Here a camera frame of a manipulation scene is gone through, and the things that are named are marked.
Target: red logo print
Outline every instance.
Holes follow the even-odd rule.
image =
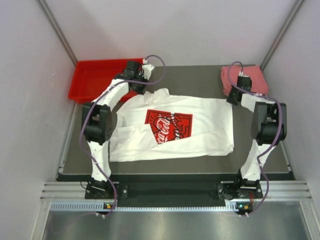
[[[191,136],[192,114],[150,110],[146,112],[145,124],[150,124],[158,144]]]

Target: folded pink towel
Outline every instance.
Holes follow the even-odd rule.
[[[223,92],[224,95],[228,96],[231,91],[231,83],[228,80],[228,66],[225,66],[221,68],[221,80],[223,84]],[[230,70],[230,78],[234,82],[234,84],[237,84],[237,78],[239,75],[239,72],[241,70],[240,66],[234,65],[232,66]],[[252,81],[252,88],[251,92],[258,93],[258,94],[268,94],[269,88],[266,83],[266,80],[264,78],[264,75],[262,74],[259,66],[245,66],[243,68],[243,74],[250,76]]]

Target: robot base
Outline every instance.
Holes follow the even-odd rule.
[[[86,186],[85,199],[113,199],[114,197],[113,188],[108,181],[96,181],[91,178]]]
[[[236,202],[236,207],[238,209],[236,213],[239,215],[245,215],[253,211],[254,206],[251,203],[251,194],[254,199],[263,198],[260,184],[258,184],[255,189],[243,189],[237,188],[234,182],[219,183],[217,184],[217,189],[220,199],[227,201],[234,200]]]

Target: gray table surface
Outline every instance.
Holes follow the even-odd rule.
[[[209,66],[169,66],[163,81],[148,86],[153,92],[168,88],[171,95],[201,98],[226,98],[221,82],[221,67]],[[159,79],[163,68],[156,67],[151,81]],[[111,162],[113,174],[197,174],[197,173],[237,173],[245,163],[251,148],[250,127],[252,113],[233,106],[234,151],[227,156],[200,156],[192,158],[143,160],[133,162]],[[64,174],[91,174],[90,158],[79,146],[81,130],[81,108],[78,107],[74,128],[63,169]],[[287,173],[288,167],[281,146],[277,146],[264,166],[267,173]]]
[[[311,239],[299,202],[265,202],[249,218],[234,212],[118,211],[105,220],[94,214],[79,218],[81,214],[50,211],[42,240]],[[49,224],[56,232],[70,225],[60,234],[53,234]]]

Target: white wall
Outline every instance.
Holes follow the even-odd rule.
[[[307,0],[265,70],[273,96],[287,104],[286,143],[320,213],[320,1]]]
[[[35,0],[0,7],[0,239],[29,239],[61,153],[74,66]]]
[[[295,0],[46,0],[81,60],[261,64]]]

